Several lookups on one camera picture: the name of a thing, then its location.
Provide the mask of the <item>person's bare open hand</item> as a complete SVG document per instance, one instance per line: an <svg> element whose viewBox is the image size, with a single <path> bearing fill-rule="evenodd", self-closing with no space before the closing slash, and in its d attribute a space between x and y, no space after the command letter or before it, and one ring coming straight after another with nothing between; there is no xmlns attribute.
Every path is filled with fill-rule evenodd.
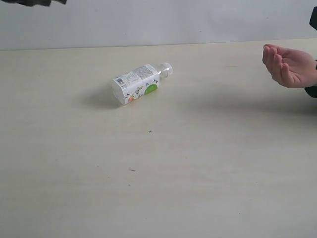
<svg viewBox="0 0 317 238"><path fill-rule="evenodd" d="M295 89L317 85L317 61L304 51L265 44L262 62L273 80L283 87Z"/></svg>

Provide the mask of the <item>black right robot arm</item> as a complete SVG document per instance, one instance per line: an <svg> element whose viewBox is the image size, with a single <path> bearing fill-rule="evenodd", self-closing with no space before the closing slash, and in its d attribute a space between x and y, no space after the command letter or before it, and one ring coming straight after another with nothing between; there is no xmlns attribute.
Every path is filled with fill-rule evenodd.
<svg viewBox="0 0 317 238"><path fill-rule="evenodd" d="M312 10L309 25L317 30L317 6L315 6Z"/></svg>

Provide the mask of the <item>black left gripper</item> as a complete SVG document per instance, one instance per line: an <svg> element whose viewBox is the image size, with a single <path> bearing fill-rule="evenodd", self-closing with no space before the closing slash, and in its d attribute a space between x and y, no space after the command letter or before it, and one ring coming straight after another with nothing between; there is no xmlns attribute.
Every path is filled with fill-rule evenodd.
<svg viewBox="0 0 317 238"><path fill-rule="evenodd" d="M33 7L36 5L49 7L52 2L57 2L66 5L67 0L1 0L2 2L9 4L19 4L27 7Z"/></svg>

